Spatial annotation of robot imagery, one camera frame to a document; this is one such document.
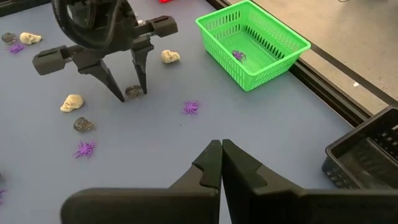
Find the green basket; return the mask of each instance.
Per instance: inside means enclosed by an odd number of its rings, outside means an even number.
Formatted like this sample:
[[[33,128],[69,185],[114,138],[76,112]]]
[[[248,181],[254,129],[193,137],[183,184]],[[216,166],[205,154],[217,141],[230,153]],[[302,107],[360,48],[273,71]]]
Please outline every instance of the green basket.
[[[206,50],[244,91],[286,72],[311,44],[251,1],[196,20]],[[243,52],[237,60],[232,52]]]

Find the table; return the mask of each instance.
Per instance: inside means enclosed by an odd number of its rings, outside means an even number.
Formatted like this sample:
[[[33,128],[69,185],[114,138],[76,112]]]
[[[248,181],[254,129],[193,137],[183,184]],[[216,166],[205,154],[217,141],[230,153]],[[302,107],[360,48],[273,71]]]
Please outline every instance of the table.
[[[203,48],[195,19],[214,11],[205,0],[131,3],[140,19],[173,16],[180,31],[153,38],[148,95],[126,103],[94,77],[78,74],[71,63],[45,77],[36,73],[35,54],[73,44],[49,4],[0,20],[3,32],[44,38],[17,55],[0,53],[0,189],[7,189],[2,224],[60,223],[63,201],[88,187],[168,187],[212,139],[231,139],[302,187],[333,187],[321,165],[325,147],[351,129],[345,120],[291,73],[242,91]],[[164,65],[165,49],[178,51],[180,63]],[[129,52],[105,62],[122,90],[138,84]],[[62,113],[59,108],[71,93],[81,94],[85,105]],[[197,116],[181,114],[184,100],[199,100]],[[81,116],[96,129],[77,133],[73,122]],[[96,140],[92,158],[72,158],[81,139]],[[230,223],[224,194],[220,223]]]

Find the cream skull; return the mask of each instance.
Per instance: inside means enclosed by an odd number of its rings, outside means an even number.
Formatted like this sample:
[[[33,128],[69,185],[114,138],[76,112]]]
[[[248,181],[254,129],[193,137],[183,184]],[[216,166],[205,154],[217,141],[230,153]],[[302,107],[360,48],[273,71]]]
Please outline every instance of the cream skull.
[[[170,50],[162,51],[162,54],[160,56],[162,57],[163,63],[172,63],[181,59],[180,55],[177,52],[172,52]]]
[[[39,35],[34,35],[30,33],[23,32],[19,36],[19,40],[21,40],[22,43],[24,44],[34,44],[38,43],[42,40],[42,36]]]
[[[80,95],[71,94],[63,102],[60,109],[62,112],[71,112],[74,109],[81,108],[81,106],[83,106],[83,98]]]

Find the gray floor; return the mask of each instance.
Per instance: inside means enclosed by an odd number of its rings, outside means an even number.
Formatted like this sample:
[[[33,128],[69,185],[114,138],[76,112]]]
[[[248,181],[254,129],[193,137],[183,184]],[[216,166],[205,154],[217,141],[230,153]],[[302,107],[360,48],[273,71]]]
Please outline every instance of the gray floor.
[[[397,0],[255,0],[371,83],[398,99]],[[372,113],[386,106],[309,51],[302,58]]]

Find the black plastic bin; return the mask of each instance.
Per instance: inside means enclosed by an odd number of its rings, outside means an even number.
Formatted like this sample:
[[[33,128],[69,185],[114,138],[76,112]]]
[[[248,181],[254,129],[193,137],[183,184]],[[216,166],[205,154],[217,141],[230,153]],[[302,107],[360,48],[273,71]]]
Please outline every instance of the black plastic bin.
[[[398,107],[374,115],[326,154],[322,171],[341,189],[398,189]]]

